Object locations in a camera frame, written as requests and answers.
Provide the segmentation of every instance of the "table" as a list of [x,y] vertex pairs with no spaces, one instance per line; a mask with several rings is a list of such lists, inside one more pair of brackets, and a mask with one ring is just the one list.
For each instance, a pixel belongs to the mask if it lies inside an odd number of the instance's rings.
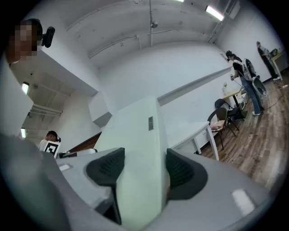
[[[239,103],[238,103],[238,100],[237,100],[237,98],[236,98],[236,95],[241,91],[241,89],[242,89],[242,87],[241,87],[240,89],[238,89],[238,90],[228,92],[228,94],[225,95],[225,96],[223,97],[223,99],[227,99],[227,98],[233,96],[233,99],[234,99],[236,105],[238,105],[238,107],[240,108]],[[241,111],[241,113],[240,113],[239,116],[236,115],[236,119],[244,119],[244,118],[246,117],[247,111],[244,111],[244,112],[243,112],[244,114],[242,113],[242,109],[241,109],[241,108],[240,108],[240,111]]]
[[[278,55],[274,56],[271,59],[277,69],[278,75],[280,76],[280,80],[282,81],[282,75],[281,75],[281,71],[284,70],[285,68],[287,68],[289,66],[288,64],[288,57],[285,51],[280,52]],[[277,65],[276,61],[279,60],[281,63],[281,65]]]
[[167,131],[168,146],[170,148],[176,148],[177,146],[186,145],[189,142],[193,142],[199,154],[201,154],[200,146],[196,140],[196,136],[203,131],[207,132],[215,158],[216,160],[219,160],[217,146],[208,121],[183,123],[177,128]]

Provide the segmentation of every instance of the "chair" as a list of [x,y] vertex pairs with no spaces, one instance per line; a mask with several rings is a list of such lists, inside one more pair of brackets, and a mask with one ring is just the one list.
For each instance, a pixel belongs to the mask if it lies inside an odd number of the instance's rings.
[[224,120],[224,124],[223,124],[222,128],[220,128],[218,130],[212,130],[212,132],[220,132],[221,144],[222,144],[222,148],[224,149],[224,145],[223,145],[223,141],[222,141],[222,131],[225,129],[225,127],[227,125],[227,120],[228,120],[227,109],[224,107],[216,109],[208,118],[209,125],[211,124],[211,120],[215,115],[217,115],[219,120]]
[[[232,108],[224,99],[218,99],[215,102],[215,108],[220,108],[225,103],[229,106],[229,109]],[[232,108],[232,110],[228,111],[228,122],[232,123],[239,131],[239,128],[233,123],[233,121],[231,119],[232,116],[234,117],[237,115],[240,115],[241,119],[244,121],[244,119],[242,118],[241,110],[239,107]]]

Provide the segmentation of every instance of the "jeans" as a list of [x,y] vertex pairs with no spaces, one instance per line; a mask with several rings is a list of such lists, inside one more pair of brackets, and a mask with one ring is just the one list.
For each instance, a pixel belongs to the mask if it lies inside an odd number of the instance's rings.
[[252,85],[252,81],[248,81],[243,76],[241,76],[241,82],[249,97],[252,99],[255,114],[262,113],[262,102],[258,93]]

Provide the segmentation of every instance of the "black shirt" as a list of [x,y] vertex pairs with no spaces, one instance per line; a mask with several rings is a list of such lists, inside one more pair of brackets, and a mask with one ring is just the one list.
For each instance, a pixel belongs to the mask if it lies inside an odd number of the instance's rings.
[[234,70],[237,70],[240,76],[244,76],[242,66],[238,63],[233,63]]
[[268,60],[267,60],[266,56],[262,56],[264,54],[264,52],[260,48],[258,48],[258,52],[259,52],[261,58],[263,59],[263,61],[267,62]]

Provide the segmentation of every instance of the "fluorescent light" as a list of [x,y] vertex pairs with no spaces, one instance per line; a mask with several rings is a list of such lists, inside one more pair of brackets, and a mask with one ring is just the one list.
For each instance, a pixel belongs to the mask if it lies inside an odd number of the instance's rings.
[[22,91],[25,93],[25,95],[27,95],[28,88],[29,88],[29,83],[23,82],[23,84],[22,84]]
[[26,137],[26,133],[25,133],[25,129],[24,128],[21,129],[21,135],[22,135],[22,138]]
[[206,11],[211,15],[215,16],[218,20],[222,21],[224,16],[221,15],[218,11],[210,7],[209,5],[206,7]]

